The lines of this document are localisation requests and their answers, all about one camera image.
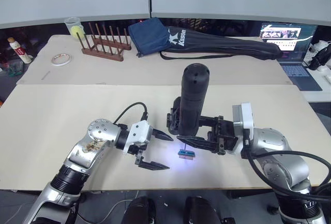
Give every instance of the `laptop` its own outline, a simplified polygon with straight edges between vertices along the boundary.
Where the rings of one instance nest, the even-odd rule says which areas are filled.
[[[321,87],[302,65],[309,44],[314,36],[315,25],[262,23],[260,37],[264,42],[275,43],[283,51],[277,61],[301,91],[321,91]]]

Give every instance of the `yellow object in cup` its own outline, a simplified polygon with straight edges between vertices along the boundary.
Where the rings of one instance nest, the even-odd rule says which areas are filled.
[[[72,26],[70,29],[70,33],[75,39],[78,39],[77,33],[79,34],[79,37],[81,39],[84,39],[84,30],[80,26]]]

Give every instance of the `monitor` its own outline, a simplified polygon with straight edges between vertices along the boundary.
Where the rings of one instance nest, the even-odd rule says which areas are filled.
[[[262,23],[260,37],[283,51],[280,62],[302,62],[314,36],[315,25]]]

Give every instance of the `blue bag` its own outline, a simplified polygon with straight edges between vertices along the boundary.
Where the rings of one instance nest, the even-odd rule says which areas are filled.
[[[163,51],[170,47],[168,29],[158,18],[151,18],[130,25],[129,34],[138,50],[138,57]]]

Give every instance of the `white bottle with red label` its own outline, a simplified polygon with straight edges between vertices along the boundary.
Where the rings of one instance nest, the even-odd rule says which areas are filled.
[[[25,64],[31,63],[32,60],[29,57],[29,55],[26,54],[25,50],[21,47],[21,45],[17,41],[14,40],[14,38],[12,37],[8,38],[8,42],[10,46],[14,49],[15,53],[21,58],[21,60]]]

